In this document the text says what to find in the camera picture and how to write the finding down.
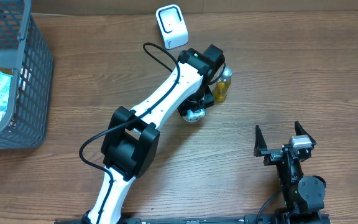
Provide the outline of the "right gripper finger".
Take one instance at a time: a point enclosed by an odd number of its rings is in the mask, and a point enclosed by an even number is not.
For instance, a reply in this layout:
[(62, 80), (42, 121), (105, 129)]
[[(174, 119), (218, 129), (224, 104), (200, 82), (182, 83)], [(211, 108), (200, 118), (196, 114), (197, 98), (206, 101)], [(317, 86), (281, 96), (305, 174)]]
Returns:
[(254, 156), (260, 157), (263, 155), (263, 152), (268, 149), (262, 131), (259, 125), (255, 126), (255, 146), (254, 146)]
[(303, 129), (301, 124), (298, 121), (295, 121), (294, 125), (295, 125), (296, 135), (297, 136), (307, 135), (311, 141), (311, 147), (315, 147), (316, 141)]

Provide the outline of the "green white drink carton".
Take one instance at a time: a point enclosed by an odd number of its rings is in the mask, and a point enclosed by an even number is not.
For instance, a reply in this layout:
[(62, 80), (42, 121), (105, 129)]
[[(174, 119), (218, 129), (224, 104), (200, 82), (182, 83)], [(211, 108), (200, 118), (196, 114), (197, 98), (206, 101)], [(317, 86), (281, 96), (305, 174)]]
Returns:
[(183, 117), (185, 121), (194, 123), (197, 122), (200, 118), (206, 115), (205, 109), (199, 109), (196, 111), (188, 110), (186, 115)]

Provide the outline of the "yellow drink bottle silver cap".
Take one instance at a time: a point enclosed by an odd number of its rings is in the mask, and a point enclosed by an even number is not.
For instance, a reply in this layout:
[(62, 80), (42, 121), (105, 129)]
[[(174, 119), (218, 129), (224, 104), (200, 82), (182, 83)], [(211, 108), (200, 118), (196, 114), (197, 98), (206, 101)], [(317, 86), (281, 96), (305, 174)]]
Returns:
[(231, 85), (232, 70), (226, 67), (221, 77), (217, 80), (213, 90), (215, 102), (222, 103), (227, 97), (227, 91)]

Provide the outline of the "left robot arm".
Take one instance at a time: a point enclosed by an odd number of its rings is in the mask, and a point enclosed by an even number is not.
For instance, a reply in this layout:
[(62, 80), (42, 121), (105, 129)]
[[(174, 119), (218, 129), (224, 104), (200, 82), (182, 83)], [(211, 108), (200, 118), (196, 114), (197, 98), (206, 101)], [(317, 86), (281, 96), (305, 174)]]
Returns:
[(80, 159), (104, 173), (96, 203), (81, 223), (118, 223), (133, 181), (155, 158), (163, 124), (175, 111), (187, 121), (197, 121), (214, 105), (209, 86), (226, 68), (223, 50), (215, 45), (203, 53), (190, 48), (172, 60), (170, 75), (150, 96), (131, 109), (118, 107), (107, 130), (81, 145)]

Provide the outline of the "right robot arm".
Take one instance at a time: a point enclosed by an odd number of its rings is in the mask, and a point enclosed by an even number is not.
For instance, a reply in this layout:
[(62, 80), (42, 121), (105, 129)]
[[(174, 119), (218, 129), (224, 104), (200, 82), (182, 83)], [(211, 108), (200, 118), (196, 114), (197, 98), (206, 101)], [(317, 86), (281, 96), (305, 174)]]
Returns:
[(261, 128), (255, 127), (254, 156), (263, 157), (265, 166), (275, 166), (280, 190), (273, 194), (256, 214), (255, 222), (263, 223), (262, 213), (275, 198), (283, 195), (285, 206), (269, 216), (270, 223), (330, 223), (328, 215), (322, 215), (326, 181), (318, 175), (304, 175), (301, 162), (311, 157), (316, 141), (294, 123), (295, 135), (280, 149), (269, 149)]

